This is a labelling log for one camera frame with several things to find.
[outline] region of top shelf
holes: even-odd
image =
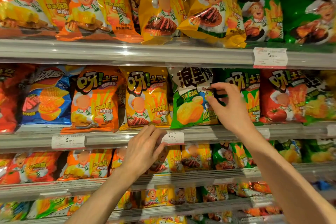
[[[287,48],[288,44],[278,45]],[[0,39],[0,46],[1,61],[14,63],[247,68],[254,62],[253,48],[218,48],[190,38],[164,45]],[[298,51],[287,50],[288,68],[336,69],[336,53],[316,52],[317,46],[312,46],[314,52],[306,46],[291,47]]]

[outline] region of human arm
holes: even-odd
[[[154,125],[144,126],[129,140],[122,165],[65,224],[105,224],[127,189],[157,160],[166,146],[161,143],[165,134],[164,129]]]
[[[211,87],[221,91],[220,94],[228,94],[226,107],[212,96],[208,97],[208,102],[224,127],[249,150],[287,221],[291,224],[336,223],[333,206],[254,127],[238,88],[225,82],[214,83]]]

